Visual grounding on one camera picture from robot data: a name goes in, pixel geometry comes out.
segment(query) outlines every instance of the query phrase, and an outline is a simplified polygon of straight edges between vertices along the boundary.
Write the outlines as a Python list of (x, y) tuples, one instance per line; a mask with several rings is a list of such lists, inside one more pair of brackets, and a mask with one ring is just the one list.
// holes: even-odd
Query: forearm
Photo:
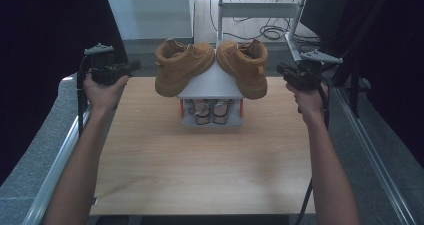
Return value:
[(109, 113), (93, 111), (56, 187), (46, 224), (86, 224)]
[(352, 188), (323, 120), (314, 118), (307, 125), (314, 201), (319, 223), (359, 224)]

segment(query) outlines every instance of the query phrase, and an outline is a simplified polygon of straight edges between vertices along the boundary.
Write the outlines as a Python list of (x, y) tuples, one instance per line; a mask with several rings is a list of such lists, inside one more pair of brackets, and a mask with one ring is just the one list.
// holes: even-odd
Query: white wall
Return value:
[(193, 37), (193, 0), (109, 0), (122, 40)]

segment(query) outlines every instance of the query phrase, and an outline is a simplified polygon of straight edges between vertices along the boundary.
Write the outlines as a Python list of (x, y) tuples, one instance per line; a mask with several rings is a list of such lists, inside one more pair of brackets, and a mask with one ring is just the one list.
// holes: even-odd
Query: wooden table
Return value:
[[(306, 126), (282, 78), (244, 99), (240, 127), (185, 127), (179, 99), (131, 78), (100, 161), (92, 215), (296, 214), (311, 178)], [(308, 213), (314, 213), (310, 199)]]

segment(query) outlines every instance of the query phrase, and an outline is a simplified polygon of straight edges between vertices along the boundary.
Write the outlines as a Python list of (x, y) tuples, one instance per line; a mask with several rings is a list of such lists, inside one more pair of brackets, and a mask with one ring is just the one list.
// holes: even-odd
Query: work boot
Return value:
[(259, 99), (266, 95), (268, 50), (262, 42), (256, 39), (250, 44), (223, 41), (216, 50), (216, 57), (222, 70), (236, 79), (244, 97)]
[(206, 72), (215, 53), (207, 43), (184, 45), (167, 39), (156, 50), (156, 92), (164, 97), (180, 94), (190, 79)]

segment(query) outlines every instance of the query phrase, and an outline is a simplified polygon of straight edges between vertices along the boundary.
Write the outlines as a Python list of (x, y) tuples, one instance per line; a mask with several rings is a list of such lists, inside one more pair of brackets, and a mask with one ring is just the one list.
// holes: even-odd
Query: gray carpet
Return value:
[[(129, 59), (141, 60), (142, 69), (134, 76), (156, 75), (153, 53), (129, 54)], [(270, 49), (267, 66), (268, 76), (280, 76), (276, 65), (290, 62), (286, 48)], [(21, 224), (41, 184), (56, 157), (72, 122), (77, 115), (75, 80), (62, 81), (58, 98), (34, 138), (27, 153), (0, 188), (0, 221), (2, 224)], [(358, 201), (364, 224), (399, 224), (399, 219), (387, 198), (375, 172), (360, 146), (346, 114), (337, 99), (331, 100), (330, 134), (337, 152), (345, 166)], [(366, 97), (360, 96), (359, 113), (378, 152), (393, 175), (394, 182), (418, 223), (424, 224), (424, 172), (408, 153), (397, 136), (373, 110)], [(95, 224), (99, 217), (92, 217)], [(294, 224), (296, 215), (290, 215)], [(131, 216), (130, 224), (140, 224), (139, 216)], [(307, 215), (302, 224), (316, 224), (314, 215)]]

